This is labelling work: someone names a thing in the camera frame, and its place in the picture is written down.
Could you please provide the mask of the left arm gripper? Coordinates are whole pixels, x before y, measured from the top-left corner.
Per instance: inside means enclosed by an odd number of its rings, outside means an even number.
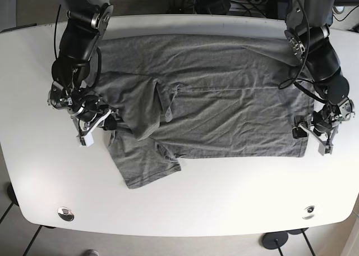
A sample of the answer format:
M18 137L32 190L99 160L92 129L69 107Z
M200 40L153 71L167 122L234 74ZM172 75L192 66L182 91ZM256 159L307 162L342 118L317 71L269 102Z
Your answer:
M331 144L338 132L338 126L341 124L341 115L329 114L327 118L322 119L319 112L313 113L311 122L307 122L304 116L295 116L292 127L292 136L294 139L307 138L313 136L320 144Z

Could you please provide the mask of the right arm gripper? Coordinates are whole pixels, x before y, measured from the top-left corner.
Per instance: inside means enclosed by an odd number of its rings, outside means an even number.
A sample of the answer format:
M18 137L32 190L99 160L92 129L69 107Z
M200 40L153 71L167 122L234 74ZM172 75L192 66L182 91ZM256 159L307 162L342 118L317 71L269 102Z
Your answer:
M111 108L85 110L85 107L80 107L77 112L70 113L70 116L77 130L78 138L80 135L92 134L97 127L104 131L115 130L117 114L118 111Z

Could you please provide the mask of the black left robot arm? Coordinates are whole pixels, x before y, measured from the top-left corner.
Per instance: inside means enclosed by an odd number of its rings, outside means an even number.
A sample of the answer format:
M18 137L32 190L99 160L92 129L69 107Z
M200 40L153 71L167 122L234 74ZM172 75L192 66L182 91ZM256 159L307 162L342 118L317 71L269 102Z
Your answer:
M288 0L285 35L300 65L295 75L279 84L280 90L294 85L323 104L313 112L310 123L303 116L294 118L295 139L312 135L321 155L330 154L338 126L354 115L349 99L349 83L343 76L339 57L330 43L328 16L335 0Z

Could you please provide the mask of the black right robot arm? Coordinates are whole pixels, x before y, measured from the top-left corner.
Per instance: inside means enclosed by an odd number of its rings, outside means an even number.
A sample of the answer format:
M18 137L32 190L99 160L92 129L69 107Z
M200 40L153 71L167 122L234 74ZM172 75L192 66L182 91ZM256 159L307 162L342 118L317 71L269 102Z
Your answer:
M82 146L93 144L97 127L116 128L114 111L93 89L99 81L102 54L98 47L113 13L110 0L62 0L67 7L67 26L54 46L52 86L48 104L65 109Z

